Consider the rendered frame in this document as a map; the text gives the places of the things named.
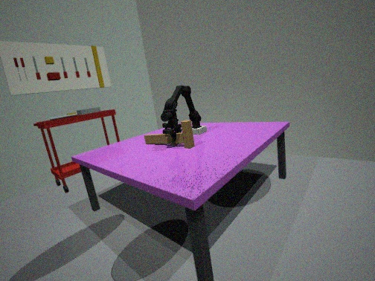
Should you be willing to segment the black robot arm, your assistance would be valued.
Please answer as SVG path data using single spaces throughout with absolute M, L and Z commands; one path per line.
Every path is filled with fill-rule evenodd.
M 164 105 L 164 111 L 161 114 L 161 120 L 166 122 L 172 119 L 176 119 L 176 107 L 177 107 L 177 100 L 180 96 L 180 94 L 185 98 L 187 106 L 189 108 L 190 114 L 189 118 L 192 121 L 192 128 L 199 128 L 200 126 L 200 120 L 201 117 L 197 110 L 195 110 L 193 101 L 190 96 L 191 89 L 189 85 L 178 85 L 176 86 L 175 91 L 173 92 L 173 95 L 171 98 L 169 98 L 165 105 Z

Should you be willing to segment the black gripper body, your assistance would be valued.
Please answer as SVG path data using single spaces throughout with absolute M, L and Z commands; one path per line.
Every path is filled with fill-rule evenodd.
M 168 123 L 170 123 L 170 129 L 163 129 L 163 134 L 170 134 L 175 132 L 174 130 L 180 130 L 181 129 L 181 124 L 178 124 L 177 118 L 169 120 Z

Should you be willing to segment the wooden board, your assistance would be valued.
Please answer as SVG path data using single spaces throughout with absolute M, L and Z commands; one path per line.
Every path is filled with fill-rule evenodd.
M 156 143 L 184 143 L 183 134 L 176 133 L 176 141 L 174 141 L 171 134 L 155 134 L 155 135 L 144 135 L 146 144 Z

